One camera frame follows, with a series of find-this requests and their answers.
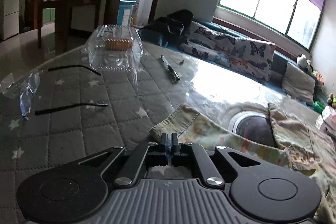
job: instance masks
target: white plush toy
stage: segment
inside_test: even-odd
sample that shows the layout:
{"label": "white plush toy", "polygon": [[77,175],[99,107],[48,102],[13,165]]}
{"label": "white plush toy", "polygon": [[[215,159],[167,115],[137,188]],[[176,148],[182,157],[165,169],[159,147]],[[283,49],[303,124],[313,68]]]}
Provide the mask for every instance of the white plush toy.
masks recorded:
{"label": "white plush toy", "polygon": [[309,74],[312,74],[313,70],[311,68],[310,60],[307,60],[306,56],[302,54],[297,57],[296,63],[303,69],[307,69]]}

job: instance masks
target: orange butterfly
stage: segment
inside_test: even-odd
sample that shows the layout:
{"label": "orange butterfly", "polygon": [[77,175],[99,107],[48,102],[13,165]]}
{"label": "orange butterfly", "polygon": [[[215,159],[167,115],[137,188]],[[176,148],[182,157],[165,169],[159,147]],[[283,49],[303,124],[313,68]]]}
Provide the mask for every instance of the orange butterfly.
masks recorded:
{"label": "orange butterfly", "polygon": [[271,54],[274,54],[275,45],[271,45]]}
{"label": "orange butterfly", "polygon": [[247,66],[247,61],[244,60],[244,59],[240,59],[240,60],[239,60],[239,59],[235,59],[235,58],[231,57],[231,58],[230,58],[230,61],[231,61],[234,65],[238,65],[238,64],[240,64],[241,67],[245,67],[245,69],[248,68],[248,66]]}
{"label": "orange butterfly", "polygon": [[228,48],[221,48],[219,45],[215,44],[214,48],[215,51],[223,52],[225,54],[230,54],[230,50]]}

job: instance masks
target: refrigerator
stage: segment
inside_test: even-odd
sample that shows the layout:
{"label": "refrigerator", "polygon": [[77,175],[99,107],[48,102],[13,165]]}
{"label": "refrigerator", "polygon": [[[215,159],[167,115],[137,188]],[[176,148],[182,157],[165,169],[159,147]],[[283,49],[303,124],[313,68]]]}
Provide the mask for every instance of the refrigerator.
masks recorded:
{"label": "refrigerator", "polygon": [[19,1],[3,0],[3,15],[0,25],[2,40],[19,33]]}

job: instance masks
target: beige cushion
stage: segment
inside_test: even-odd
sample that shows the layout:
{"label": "beige cushion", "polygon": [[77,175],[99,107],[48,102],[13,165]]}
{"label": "beige cushion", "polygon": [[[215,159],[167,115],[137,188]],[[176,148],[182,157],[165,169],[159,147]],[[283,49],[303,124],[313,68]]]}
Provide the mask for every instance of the beige cushion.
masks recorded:
{"label": "beige cushion", "polygon": [[308,105],[314,104],[315,79],[290,62],[287,63],[281,87],[284,92],[305,101]]}

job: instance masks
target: wooden table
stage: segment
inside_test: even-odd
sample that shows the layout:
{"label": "wooden table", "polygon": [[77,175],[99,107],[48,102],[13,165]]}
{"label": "wooden table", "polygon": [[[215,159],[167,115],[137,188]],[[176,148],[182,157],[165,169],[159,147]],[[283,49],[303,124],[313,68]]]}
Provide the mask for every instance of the wooden table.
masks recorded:
{"label": "wooden table", "polygon": [[73,7],[95,5],[94,28],[98,27],[101,0],[47,0],[42,2],[38,13],[38,47],[41,48],[42,10],[55,8],[55,51],[56,54],[67,51],[68,28],[71,26],[71,12]]}

